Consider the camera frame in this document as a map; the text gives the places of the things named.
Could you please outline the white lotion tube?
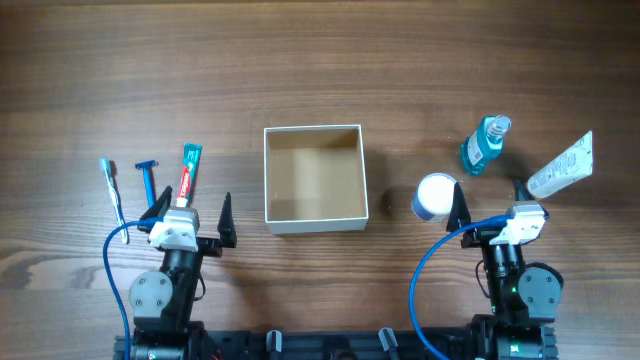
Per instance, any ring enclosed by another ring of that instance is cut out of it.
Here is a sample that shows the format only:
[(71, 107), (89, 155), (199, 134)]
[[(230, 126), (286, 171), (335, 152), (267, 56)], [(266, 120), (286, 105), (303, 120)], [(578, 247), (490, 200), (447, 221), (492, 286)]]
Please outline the white lotion tube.
[(527, 190), (536, 198), (547, 198), (593, 172), (592, 131), (588, 131), (562, 154), (532, 175)]

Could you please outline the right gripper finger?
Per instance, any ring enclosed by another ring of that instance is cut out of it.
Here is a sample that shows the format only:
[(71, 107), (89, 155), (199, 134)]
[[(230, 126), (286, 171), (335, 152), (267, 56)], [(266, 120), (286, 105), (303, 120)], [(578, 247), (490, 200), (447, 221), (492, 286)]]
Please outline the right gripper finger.
[(531, 194), (520, 179), (514, 181), (515, 201), (530, 201)]
[(454, 185), (452, 206), (447, 221), (446, 230), (453, 233), (471, 223), (471, 215), (459, 182)]

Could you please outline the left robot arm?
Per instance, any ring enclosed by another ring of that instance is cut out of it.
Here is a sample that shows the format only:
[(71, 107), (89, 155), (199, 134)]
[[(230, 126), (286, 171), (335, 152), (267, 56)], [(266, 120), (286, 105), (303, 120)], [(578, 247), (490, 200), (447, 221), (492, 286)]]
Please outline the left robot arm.
[(196, 294), (204, 284), (203, 259), (219, 258), (237, 245), (231, 195), (226, 194), (217, 225), (217, 238), (198, 234), (198, 212), (171, 204), (172, 188), (140, 218), (137, 228), (150, 245), (164, 254), (157, 271), (147, 271), (132, 283), (129, 301), (134, 330), (114, 346), (116, 359), (220, 359), (219, 347), (201, 321), (190, 319)]

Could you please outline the Colgate toothpaste tube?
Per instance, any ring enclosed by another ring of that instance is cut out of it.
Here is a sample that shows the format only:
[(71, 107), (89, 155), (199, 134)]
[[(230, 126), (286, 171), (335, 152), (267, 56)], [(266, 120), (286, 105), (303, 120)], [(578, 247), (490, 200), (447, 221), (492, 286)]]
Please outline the Colgate toothpaste tube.
[(191, 201), (201, 153), (201, 145), (193, 143), (184, 144), (183, 167), (176, 198), (177, 207), (187, 207)]

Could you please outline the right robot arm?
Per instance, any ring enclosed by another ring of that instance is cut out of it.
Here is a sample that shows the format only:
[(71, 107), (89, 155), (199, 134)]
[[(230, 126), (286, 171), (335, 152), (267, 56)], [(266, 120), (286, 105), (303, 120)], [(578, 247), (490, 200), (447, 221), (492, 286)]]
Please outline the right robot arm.
[(527, 263), (522, 247), (539, 238), (549, 213), (520, 181), (515, 203), (502, 224), (481, 225), (463, 233), (463, 248), (478, 248), (487, 280), (490, 315), (475, 315), (463, 328), (443, 335), (450, 359), (531, 359), (559, 357), (554, 330), (564, 279), (554, 268)]

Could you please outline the cotton swab jar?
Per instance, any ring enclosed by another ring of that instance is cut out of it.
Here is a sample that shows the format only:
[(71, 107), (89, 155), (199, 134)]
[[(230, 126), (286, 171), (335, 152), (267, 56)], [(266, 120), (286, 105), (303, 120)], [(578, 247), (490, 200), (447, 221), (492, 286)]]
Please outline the cotton swab jar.
[(449, 217), (457, 181), (448, 174), (432, 173), (424, 177), (412, 198), (414, 214), (426, 222), (440, 222)]

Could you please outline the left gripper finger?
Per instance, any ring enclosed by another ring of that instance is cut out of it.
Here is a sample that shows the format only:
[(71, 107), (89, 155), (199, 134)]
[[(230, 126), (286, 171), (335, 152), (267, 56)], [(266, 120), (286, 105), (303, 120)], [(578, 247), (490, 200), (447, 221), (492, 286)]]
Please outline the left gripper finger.
[(223, 248), (235, 248), (237, 246), (237, 234), (232, 214), (231, 193), (227, 192), (224, 198), (222, 210), (217, 225), (220, 245)]
[(172, 198), (172, 187), (167, 186), (153, 205), (140, 217), (140, 221), (148, 223), (151, 220), (161, 220), (168, 211)]

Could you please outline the blue mouthwash bottle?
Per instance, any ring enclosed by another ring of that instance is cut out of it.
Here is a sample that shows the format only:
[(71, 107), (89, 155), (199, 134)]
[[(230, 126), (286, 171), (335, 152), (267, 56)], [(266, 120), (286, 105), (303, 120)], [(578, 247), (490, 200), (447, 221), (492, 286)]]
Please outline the blue mouthwash bottle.
[(481, 120), (461, 146), (461, 161), (469, 175), (481, 175), (486, 165), (502, 153), (510, 128), (511, 119), (505, 115), (490, 115)]

